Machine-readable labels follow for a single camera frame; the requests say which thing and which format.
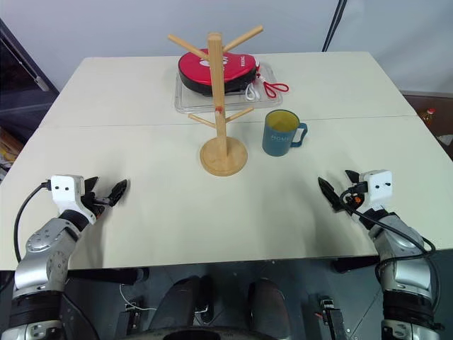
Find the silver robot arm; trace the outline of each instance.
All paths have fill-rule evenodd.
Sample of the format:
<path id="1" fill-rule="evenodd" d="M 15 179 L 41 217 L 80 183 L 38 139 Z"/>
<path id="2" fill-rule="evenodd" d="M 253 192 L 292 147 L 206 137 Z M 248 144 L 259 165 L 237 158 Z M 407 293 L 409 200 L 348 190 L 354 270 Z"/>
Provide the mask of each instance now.
<path id="1" fill-rule="evenodd" d="M 119 182 L 107 198 L 91 192 L 97 177 L 53 176 L 49 189 L 60 212 L 26 243 L 26 254 L 14 276 L 9 329 L 1 340 L 63 339 L 59 309 L 67 279 L 68 261 L 81 233 L 104 211 L 114 206 L 125 192 L 127 181 Z"/>
<path id="2" fill-rule="evenodd" d="M 424 248 L 429 241 L 397 214 L 386 211 L 393 188 L 391 172 L 346 174 L 354 185 L 340 197 L 326 180 L 319 178 L 319 185 L 336 212 L 346 210 L 369 230 L 379 254 L 376 275 L 384 294 L 382 339 L 438 340 L 441 325 L 434 323 L 437 302 L 431 287 L 431 276 L 437 274 L 429 260 L 430 252 Z"/>

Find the black stand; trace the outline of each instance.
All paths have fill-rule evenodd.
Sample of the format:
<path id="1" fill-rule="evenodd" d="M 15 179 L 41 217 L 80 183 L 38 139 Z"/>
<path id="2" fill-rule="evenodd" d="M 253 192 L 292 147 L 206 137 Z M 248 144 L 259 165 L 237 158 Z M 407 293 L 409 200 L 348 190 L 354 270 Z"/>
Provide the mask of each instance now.
<path id="1" fill-rule="evenodd" d="M 379 256 L 342 257 L 332 261 L 331 265 L 337 273 L 346 273 L 354 269 L 373 266 L 379 263 Z"/>
<path id="2" fill-rule="evenodd" d="M 121 268 L 121 269 L 89 269 L 68 271 L 68 278 L 83 278 L 111 283 L 133 285 L 140 280 L 146 280 L 149 276 L 148 268 Z"/>

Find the wooden base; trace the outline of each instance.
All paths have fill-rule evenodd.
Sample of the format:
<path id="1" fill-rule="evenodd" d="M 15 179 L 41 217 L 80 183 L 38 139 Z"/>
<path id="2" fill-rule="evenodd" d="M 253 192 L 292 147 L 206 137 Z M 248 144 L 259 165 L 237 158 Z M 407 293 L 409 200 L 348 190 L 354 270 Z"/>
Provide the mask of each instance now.
<path id="1" fill-rule="evenodd" d="M 217 138 L 208 140 L 200 150 L 200 160 L 205 170 L 215 176 L 230 176 L 241 170 L 247 162 L 247 150 L 242 142 L 235 138 L 226 138 L 226 159 L 219 157 L 217 142 Z"/>

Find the blue mug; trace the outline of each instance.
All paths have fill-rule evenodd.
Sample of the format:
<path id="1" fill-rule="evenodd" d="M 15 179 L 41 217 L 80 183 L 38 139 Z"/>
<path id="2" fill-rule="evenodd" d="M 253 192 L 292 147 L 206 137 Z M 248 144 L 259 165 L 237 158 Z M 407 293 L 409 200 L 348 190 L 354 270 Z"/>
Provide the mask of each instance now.
<path id="1" fill-rule="evenodd" d="M 297 129 L 304 129 L 300 140 L 293 142 Z M 300 147 L 308 132 L 305 123 L 288 110 L 270 111 L 264 123 L 263 149 L 270 156 L 283 156 L 290 147 Z"/>

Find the black cable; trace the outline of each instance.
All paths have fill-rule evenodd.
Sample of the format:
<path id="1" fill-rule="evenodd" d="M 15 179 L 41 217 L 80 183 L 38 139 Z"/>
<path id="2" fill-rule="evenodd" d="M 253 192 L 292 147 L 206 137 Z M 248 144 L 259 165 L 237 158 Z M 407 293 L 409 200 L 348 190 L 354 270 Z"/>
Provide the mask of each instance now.
<path id="1" fill-rule="evenodd" d="M 87 323 L 87 325 L 90 326 L 91 330 L 93 331 L 93 334 L 94 334 L 94 337 L 96 340 L 100 340 L 101 338 L 99 337 L 99 334 L 98 334 L 98 331 L 96 331 L 96 328 L 94 328 L 94 325 L 91 323 L 90 319 L 81 311 L 81 309 L 79 307 L 77 307 L 77 305 L 74 303 L 74 301 L 72 301 L 68 295 L 66 295 L 65 293 L 63 293 L 63 298 L 66 300 L 66 302 L 72 307 L 74 308 L 77 313 L 79 313 L 80 317 L 85 321 L 85 323 Z"/>
<path id="2" fill-rule="evenodd" d="M 23 210 L 25 209 L 27 203 L 32 199 L 32 197 L 42 188 L 47 188 L 47 182 L 41 183 L 35 190 L 31 192 L 30 195 L 23 201 L 21 208 L 17 212 L 16 221 L 14 222 L 14 231 L 13 231 L 13 238 L 14 238 L 14 252 L 16 253 L 17 262 L 21 262 L 21 252 L 19 251 L 19 239 L 18 239 L 18 232 L 19 232 L 19 221 L 21 220 L 21 215 Z"/>
<path id="3" fill-rule="evenodd" d="M 329 45 L 331 44 L 333 35 L 337 31 L 338 24 L 341 21 L 341 18 L 343 17 L 343 12 L 346 7 L 346 3 L 348 0 L 339 0 L 337 8 L 335 9 L 335 13 L 333 14 L 332 21 L 331 21 L 331 26 L 328 29 L 326 40 L 324 41 L 323 49 L 322 52 L 327 52 L 327 49 Z"/>
<path id="4" fill-rule="evenodd" d="M 420 251 L 421 254 L 418 255 L 409 255 L 409 256 L 400 256 L 400 257 L 393 257 L 390 259 L 385 259 L 383 261 L 380 261 L 376 267 L 374 267 L 374 274 L 376 276 L 376 279 L 378 282 L 381 282 L 381 268 L 386 266 L 387 264 L 390 264 L 392 262 L 397 262 L 397 261 L 407 261 L 407 260 L 416 260 L 416 259 L 426 259 L 428 262 L 428 265 L 432 269 L 434 273 L 434 280 L 435 280 L 435 299 L 433 302 L 433 310 L 435 311 L 437 309 L 437 306 L 439 305 L 440 301 L 440 279 L 439 279 L 439 273 L 437 272 L 437 268 L 434 265 L 434 263 L 431 261 L 430 257 L 436 252 L 436 247 L 435 245 L 429 240 L 424 237 L 422 237 L 422 240 L 430 246 L 430 250 L 427 251 L 424 246 L 422 246 L 420 243 L 418 243 L 416 240 L 414 240 L 412 237 L 408 236 L 407 234 L 404 234 L 403 232 L 391 227 L 390 225 L 386 225 L 383 222 L 380 222 L 378 220 L 375 220 L 374 218 L 367 216 L 365 214 L 362 214 L 360 211 L 357 211 L 354 208 L 351 208 L 349 205 L 346 204 L 344 201 L 344 197 L 347 194 L 351 194 L 350 190 L 344 191 L 339 199 L 340 199 L 340 204 L 345 210 L 349 211 L 350 213 L 356 214 L 360 217 L 363 217 L 367 220 L 369 220 L 371 223 L 374 223 L 375 225 L 379 225 L 382 229 L 388 230 L 390 232 L 394 232 L 395 234 L 403 237 L 410 243 L 412 243 L 414 246 L 416 246 Z"/>

